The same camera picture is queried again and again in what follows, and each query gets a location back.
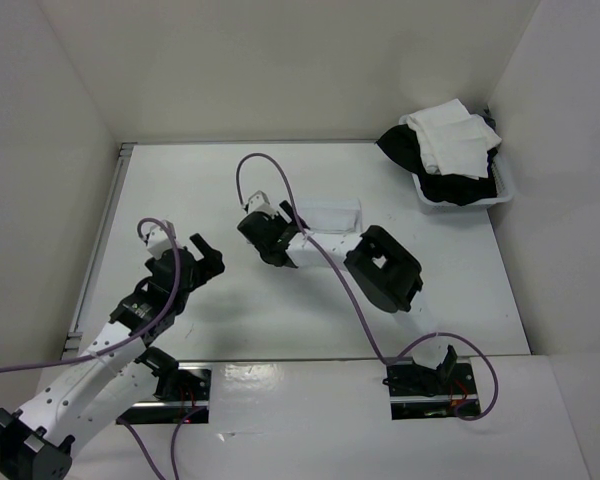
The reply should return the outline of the light white skirt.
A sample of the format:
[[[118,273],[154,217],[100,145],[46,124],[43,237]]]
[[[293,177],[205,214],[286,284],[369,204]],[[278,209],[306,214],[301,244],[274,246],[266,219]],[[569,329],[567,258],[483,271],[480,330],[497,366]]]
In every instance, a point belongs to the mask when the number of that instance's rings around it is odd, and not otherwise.
[[[359,199],[295,201],[300,219],[308,230],[325,234],[362,232],[362,206]]]

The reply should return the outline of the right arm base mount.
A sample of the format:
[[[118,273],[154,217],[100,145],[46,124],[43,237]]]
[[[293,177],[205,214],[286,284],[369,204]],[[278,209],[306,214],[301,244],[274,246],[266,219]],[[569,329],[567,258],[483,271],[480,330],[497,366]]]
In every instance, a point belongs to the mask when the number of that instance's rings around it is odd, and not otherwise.
[[[416,363],[386,368],[382,380],[389,393],[393,420],[474,418],[482,413],[473,369],[459,361],[453,346],[435,369]]]

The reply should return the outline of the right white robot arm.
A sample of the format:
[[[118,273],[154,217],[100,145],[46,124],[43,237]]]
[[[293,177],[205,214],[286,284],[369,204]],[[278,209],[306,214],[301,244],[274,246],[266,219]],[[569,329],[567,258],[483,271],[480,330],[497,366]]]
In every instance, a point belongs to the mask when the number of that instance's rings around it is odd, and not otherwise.
[[[258,191],[242,209],[245,216],[237,229],[264,263],[332,269],[382,363],[393,366],[411,357],[416,386],[430,393],[439,393],[452,382],[457,354],[435,338],[435,321],[419,297],[424,286],[421,264],[384,228],[362,228],[359,201],[306,201],[295,211],[288,201],[273,206]],[[417,336],[408,352],[394,357],[381,352],[349,280],[373,307]]]

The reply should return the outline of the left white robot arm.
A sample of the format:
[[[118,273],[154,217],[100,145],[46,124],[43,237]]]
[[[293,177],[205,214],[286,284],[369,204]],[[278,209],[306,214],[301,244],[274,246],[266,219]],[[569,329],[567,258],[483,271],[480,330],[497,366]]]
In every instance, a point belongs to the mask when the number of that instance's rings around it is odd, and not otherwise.
[[[185,247],[173,249],[167,238],[150,238],[149,276],[113,310],[86,361],[15,411],[0,408],[4,477],[63,479],[80,450],[135,403],[166,400],[195,382],[153,344],[184,311],[189,295],[225,270],[220,251],[198,234],[190,240],[200,258]]]

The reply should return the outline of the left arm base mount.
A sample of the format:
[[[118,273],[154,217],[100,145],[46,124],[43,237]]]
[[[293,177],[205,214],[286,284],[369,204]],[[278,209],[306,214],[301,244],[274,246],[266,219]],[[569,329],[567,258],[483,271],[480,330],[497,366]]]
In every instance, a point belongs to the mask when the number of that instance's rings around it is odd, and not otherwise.
[[[212,370],[184,365],[162,393],[150,394],[120,415],[130,425],[207,424]]]

